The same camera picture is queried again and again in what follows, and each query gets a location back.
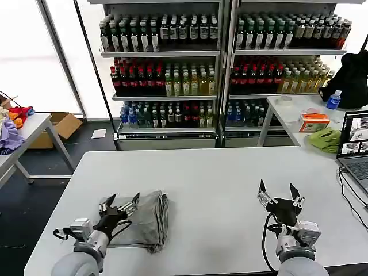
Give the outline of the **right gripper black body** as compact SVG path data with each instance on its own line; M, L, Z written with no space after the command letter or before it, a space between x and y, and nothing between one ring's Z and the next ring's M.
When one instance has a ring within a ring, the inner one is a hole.
M293 200L276 198L273 203L267 203L266 210L275 214L279 223L294 227L297 223L297 216L301 213L298 204L294 204Z

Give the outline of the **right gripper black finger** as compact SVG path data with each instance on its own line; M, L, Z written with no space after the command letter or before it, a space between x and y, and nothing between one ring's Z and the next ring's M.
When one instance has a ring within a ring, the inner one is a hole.
M264 207L277 203L277 200L266 191L265 183L262 179L260 180L257 198Z
M293 199L293 206L295 209L295 213L296 216L298 216L302 211L302 206L304 204L305 197L300 196L298 189L292 183L290 183L290 192Z

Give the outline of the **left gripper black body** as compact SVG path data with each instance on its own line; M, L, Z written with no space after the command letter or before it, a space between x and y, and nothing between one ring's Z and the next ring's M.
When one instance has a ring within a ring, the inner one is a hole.
M100 220L93 226L93 230L101 231L106 235L112 235L118 222L127 218L127 212L118 210L118 207L107 207L106 210L100 210L99 215Z

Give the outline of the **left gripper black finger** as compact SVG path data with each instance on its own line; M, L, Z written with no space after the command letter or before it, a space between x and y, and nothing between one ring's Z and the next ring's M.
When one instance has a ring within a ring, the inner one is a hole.
M139 199L140 193L137 193L130 202L126 203L125 205L118 207L118 211L126 217L130 217L133 213L138 210L139 207Z
M116 197L116 194L108 197L103 203L99 204L99 215L104 216L107 215L111 210L111 205Z

